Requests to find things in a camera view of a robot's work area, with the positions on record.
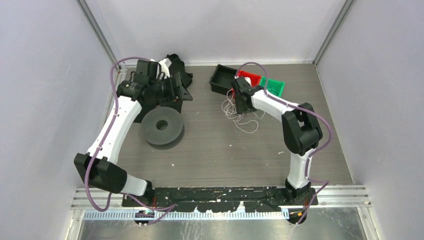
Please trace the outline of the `grey plastic cable spool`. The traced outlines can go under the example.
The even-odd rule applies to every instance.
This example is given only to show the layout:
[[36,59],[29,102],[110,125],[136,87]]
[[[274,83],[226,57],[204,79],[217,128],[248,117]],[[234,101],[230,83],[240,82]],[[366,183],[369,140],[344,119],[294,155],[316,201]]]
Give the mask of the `grey plastic cable spool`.
[[144,140],[154,149],[169,150],[185,135],[183,116],[171,107],[158,107],[148,112],[141,122]]

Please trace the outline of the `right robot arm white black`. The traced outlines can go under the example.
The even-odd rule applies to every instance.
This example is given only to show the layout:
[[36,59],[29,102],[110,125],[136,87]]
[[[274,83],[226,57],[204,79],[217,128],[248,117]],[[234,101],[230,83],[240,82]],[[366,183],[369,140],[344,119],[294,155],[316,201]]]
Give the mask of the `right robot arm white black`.
[[251,86],[243,77],[231,82],[239,114],[261,110],[279,120],[283,141],[290,151],[289,174],[283,196],[291,205],[299,205],[311,189],[309,180],[312,153],[319,146],[323,132],[309,103],[292,103],[270,93],[262,86]]

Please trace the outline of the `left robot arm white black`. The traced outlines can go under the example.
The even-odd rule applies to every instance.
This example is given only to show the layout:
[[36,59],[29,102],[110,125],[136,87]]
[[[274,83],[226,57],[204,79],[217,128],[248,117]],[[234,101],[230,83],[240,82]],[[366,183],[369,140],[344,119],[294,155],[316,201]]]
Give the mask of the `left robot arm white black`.
[[74,164],[83,181],[88,201],[97,211],[106,211],[111,197],[107,198],[106,206],[101,208],[95,203],[90,187],[107,191],[110,195],[134,195],[136,203],[148,207],[154,199],[150,191],[152,183],[132,176],[117,166],[122,144],[131,124],[141,122],[138,116],[146,103],[179,103],[193,98],[179,71],[170,75],[161,71],[153,79],[144,75],[139,81],[123,81],[118,86],[111,86],[114,106],[95,142],[85,154],[78,153],[75,156]]

